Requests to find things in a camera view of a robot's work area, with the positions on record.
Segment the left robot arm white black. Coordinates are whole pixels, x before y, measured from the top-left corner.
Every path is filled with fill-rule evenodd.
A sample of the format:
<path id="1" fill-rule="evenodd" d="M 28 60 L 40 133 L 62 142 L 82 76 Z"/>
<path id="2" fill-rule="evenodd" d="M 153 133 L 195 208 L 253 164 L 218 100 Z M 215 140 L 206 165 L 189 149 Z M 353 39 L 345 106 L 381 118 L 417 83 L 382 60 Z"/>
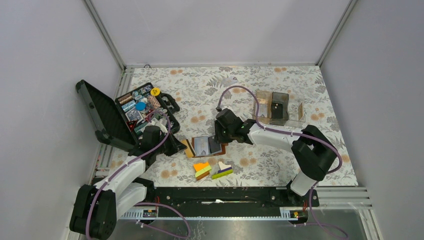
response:
<path id="1" fill-rule="evenodd" d="M 147 152 L 126 160 L 96 184 L 79 188 L 70 217 L 70 231 L 84 234 L 88 239 L 107 240 L 125 212 L 139 202 L 144 206 L 154 202 L 154 190 L 135 180 L 146 170 L 148 156 L 175 150 L 177 140 L 170 130 L 162 133 L 160 127 L 152 125 L 146 128 L 142 139 Z"/>

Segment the gold credit card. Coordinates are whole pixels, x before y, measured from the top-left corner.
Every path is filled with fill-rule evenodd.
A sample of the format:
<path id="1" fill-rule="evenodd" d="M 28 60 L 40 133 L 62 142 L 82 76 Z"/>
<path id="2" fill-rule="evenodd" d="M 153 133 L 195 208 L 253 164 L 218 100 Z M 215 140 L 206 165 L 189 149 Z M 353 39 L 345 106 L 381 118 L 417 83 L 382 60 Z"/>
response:
<path id="1" fill-rule="evenodd" d="M 184 150 L 186 156 L 190 159 L 190 158 L 194 158 L 195 155 L 195 151 L 190 143 L 190 141 L 188 139 L 185 139 L 183 141 L 183 143 L 186 145 L 186 149 Z"/>

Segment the silver VIP credit card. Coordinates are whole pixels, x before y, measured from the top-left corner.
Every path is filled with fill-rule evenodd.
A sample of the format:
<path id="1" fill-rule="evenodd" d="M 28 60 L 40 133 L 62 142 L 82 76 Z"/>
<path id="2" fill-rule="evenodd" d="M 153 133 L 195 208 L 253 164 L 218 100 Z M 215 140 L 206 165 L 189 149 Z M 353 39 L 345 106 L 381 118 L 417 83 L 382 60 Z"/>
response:
<path id="1" fill-rule="evenodd" d="M 195 137 L 193 142 L 196 156 L 202 157 L 209 155 L 208 137 Z"/>

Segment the black VIP credit card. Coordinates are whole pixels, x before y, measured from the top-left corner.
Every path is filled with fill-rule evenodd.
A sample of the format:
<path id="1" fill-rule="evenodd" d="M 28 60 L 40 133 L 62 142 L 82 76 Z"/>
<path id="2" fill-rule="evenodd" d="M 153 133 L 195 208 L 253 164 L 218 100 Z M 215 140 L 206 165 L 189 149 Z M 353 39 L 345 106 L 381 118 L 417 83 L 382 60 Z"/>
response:
<path id="1" fill-rule="evenodd" d="M 209 153 L 211 155 L 220 154 L 222 152 L 222 145 L 216 140 L 216 136 L 209 136 L 207 138 Z"/>

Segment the brown leather card holder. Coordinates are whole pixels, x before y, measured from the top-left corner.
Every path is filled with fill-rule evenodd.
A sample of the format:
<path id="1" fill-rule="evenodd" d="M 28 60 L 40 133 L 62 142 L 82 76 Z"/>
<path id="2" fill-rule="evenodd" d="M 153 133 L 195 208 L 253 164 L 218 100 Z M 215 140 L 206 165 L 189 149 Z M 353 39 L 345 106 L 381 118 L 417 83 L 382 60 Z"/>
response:
<path id="1" fill-rule="evenodd" d="M 228 146 L 227 143 L 218 143 L 215 135 L 193 137 L 190 143 L 194 158 L 225 155 Z"/>

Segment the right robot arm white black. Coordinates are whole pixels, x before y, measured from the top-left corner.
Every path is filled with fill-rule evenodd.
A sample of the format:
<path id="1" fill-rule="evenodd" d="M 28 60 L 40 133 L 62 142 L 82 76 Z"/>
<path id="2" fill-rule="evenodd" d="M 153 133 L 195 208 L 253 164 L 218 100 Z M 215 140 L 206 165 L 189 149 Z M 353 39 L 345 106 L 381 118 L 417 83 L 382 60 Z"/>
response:
<path id="1" fill-rule="evenodd" d="M 215 136 L 220 144 L 236 141 L 241 144 L 263 145 L 285 150 L 294 155 L 299 173 L 288 184 L 287 201 L 301 205 L 307 193 L 330 172 L 338 154 L 335 147 L 313 126 L 289 131 L 283 127 L 272 128 L 255 119 L 241 120 L 230 109 L 218 112 L 214 122 Z"/>

